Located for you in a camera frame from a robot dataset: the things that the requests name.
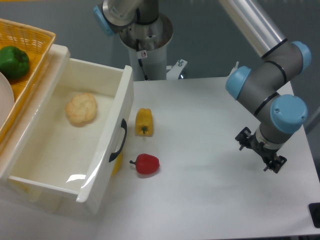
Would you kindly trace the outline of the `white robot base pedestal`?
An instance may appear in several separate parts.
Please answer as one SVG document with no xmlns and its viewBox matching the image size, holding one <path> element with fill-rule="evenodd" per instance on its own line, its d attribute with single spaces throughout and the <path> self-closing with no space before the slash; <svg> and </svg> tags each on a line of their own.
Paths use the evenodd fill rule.
<svg viewBox="0 0 320 240">
<path fill-rule="evenodd" d="M 128 50 L 134 81 L 167 79 L 167 46 L 173 37 L 170 19 L 160 13 L 155 22 L 134 23 L 119 33 Z"/>
</svg>

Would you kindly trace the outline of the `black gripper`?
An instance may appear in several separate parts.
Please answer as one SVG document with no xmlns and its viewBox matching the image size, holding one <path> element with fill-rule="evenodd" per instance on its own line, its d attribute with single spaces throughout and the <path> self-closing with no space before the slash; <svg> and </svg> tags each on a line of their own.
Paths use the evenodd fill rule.
<svg viewBox="0 0 320 240">
<path fill-rule="evenodd" d="M 251 131 L 248 127 L 243 128 L 235 137 L 235 140 L 240 145 L 240 151 L 244 148 L 252 149 L 262 157 L 262 160 L 266 165 L 263 169 L 264 172 L 271 170 L 277 174 L 287 162 L 287 158 L 277 155 L 277 151 L 281 148 L 281 144 L 270 143 L 268 141 L 258 142 L 256 134 L 251 135 Z"/>
</svg>

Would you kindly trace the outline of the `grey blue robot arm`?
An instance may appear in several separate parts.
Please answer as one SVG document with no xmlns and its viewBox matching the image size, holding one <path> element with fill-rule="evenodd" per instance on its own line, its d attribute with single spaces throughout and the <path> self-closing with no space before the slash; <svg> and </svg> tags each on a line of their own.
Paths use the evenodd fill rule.
<svg viewBox="0 0 320 240">
<path fill-rule="evenodd" d="M 311 51 L 299 41 L 289 42 L 257 2 L 222 0 L 220 4 L 263 60 L 255 70 L 236 65 L 227 78 L 228 93 L 260 122 L 254 133 L 244 128 L 235 139 L 277 173 L 286 162 L 278 150 L 308 117 L 302 99 L 280 95 L 278 90 L 310 65 Z M 179 78 L 185 62 L 167 65 L 173 27 L 159 12 L 158 1 L 105 0 L 93 14 L 106 35 L 119 34 L 129 51 L 135 80 Z"/>
</svg>

